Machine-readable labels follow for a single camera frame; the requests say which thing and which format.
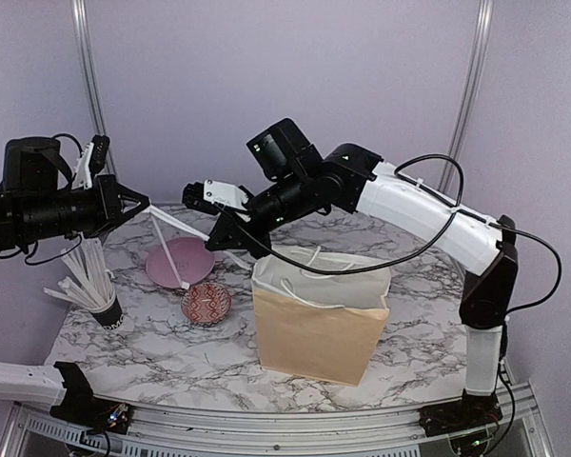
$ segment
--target bag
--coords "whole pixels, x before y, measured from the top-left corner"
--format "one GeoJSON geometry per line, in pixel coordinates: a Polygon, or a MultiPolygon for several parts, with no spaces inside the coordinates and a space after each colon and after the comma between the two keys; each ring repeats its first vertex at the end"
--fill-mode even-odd
{"type": "MultiPolygon", "coordinates": [[[[280,247],[279,253],[320,269],[382,261],[361,255],[280,247]]],[[[265,368],[357,386],[381,337],[389,309],[388,268],[321,276],[268,256],[252,274],[260,363],[265,368]]]]}

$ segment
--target wall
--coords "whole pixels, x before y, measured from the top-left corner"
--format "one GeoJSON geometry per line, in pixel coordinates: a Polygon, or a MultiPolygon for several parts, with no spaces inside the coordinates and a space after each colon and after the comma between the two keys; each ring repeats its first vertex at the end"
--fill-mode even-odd
{"type": "Polygon", "coordinates": [[[88,11],[119,176],[178,202],[207,178],[264,189],[246,142],[284,117],[323,155],[345,142],[396,164],[447,151],[478,2],[90,0],[88,11]]]}
{"type": "MultiPolygon", "coordinates": [[[[73,38],[69,2],[0,1],[0,178],[11,138],[68,131],[92,134],[89,106],[73,38]]],[[[62,151],[73,160],[75,148],[62,151]]],[[[49,243],[38,258],[54,253],[49,243]]],[[[60,263],[25,267],[21,258],[0,262],[0,361],[42,364],[66,307],[48,301],[43,286],[65,276],[60,263]]],[[[0,402],[0,436],[10,405],[0,402]]]]}
{"type": "MultiPolygon", "coordinates": [[[[571,1],[496,2],[484,76],[463,151],[466,203],[549,240],[561,290],[512,316],[508,359],[530,378],[555,455],[571,457],[571,1]]],[[[519,242],[513,304],[542,296],[554,261],[519,242]]]]}

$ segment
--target patterned bowl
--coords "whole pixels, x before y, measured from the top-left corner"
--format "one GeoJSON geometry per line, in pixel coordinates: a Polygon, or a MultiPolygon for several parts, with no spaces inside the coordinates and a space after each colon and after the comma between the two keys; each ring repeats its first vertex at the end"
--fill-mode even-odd
{"type": "Polygon", "coordinates": [[[231,301],[224,286],[203,283],[188,290],[182,301],[182,312],[191,324],[209,327],[226,317],[231,301]]]}

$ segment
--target marble tabletop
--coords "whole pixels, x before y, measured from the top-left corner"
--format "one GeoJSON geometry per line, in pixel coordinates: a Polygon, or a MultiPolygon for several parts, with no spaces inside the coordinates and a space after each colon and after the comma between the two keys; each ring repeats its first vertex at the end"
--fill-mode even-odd
{"type": "MultiPolygon", "coordinates": [[[[209,233],[211,216],[164,207],[209,233]]],[[[167,239],[183,236],[162,225],[167,239]]],[[[276,245],[299,245],[400,257],[421,245],[381,221],[335,210],[273,232],[276,245]]],[[[183,291],[154,285],[145,273],[159,245],[147,215],[114,231],[105,243],[126,314],[114,331],[73,308],[47,360],[72,361],[98,394],[124,401],[202,409],[306,412],[395,407],[459,396],[465,373],[465,333],[458,315],[462,282],[437,250],[392,269],[391,309],[383,336],[358,387],[289,376],[259,365],[250,272],[222,253],[207,278],[226,285],[232,309],[219,325],[198,328],[181,311],[183,291]]],[[[244,259],[252,262],[249,256],[244,259]]]]}

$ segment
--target bag handle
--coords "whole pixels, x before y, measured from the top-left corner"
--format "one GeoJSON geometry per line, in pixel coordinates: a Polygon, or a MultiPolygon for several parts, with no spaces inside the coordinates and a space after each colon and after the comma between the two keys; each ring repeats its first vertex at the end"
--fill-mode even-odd
{"type": "MultiPolygon", "coordinates": [[[[311,266],[311,264],[313,262],[315,262],[315,259],[317,258],[317,256],[320,254],[320,251],[322,250],[321,246],[318,246],[315,249],[315,252],[313,252],[313,255],[311,256],[311,260],[309,260],[306,265],[308,267],[311,266]]],[[[345,266],[344,268],[341,269],[341,271],[345,271],[347,269],[350,269],[351,267],[353,267],[355,265],[355,262],[351,262],[349,265],[345,266]]],[[[333,274],[319,274],[319,275],[311,275],[311,273],[309,273],[308,271],[304,271],[302,268],[299,268],[299,271],[301,272],[301,274],[308,279],[329,279],[329,278],[333,278],[334,275],[333,274]]]]}
{"type": "Polygon", "coordinates": [[[301,297],[299,297],[298,295],[296,295],[296,293],[294,293],[294,287],[292,286],[292,283],[289,282],[288,279],[286,278],[282,278],[282,280],[280,281],[280,284],[282,285],[282,288],[285,290],[285,292],[292,297],[295,300],[298,300],[299,302],[303,302],[305,305],[309,305],[310,307],[314,307],[314,308],[319,308],[319,309],[338,309],[338,308],[346,308],[345,305],[326,305],[325,307],[321,307],[319,305],[315,305],[314,303],[311,303],[301,297]]]}

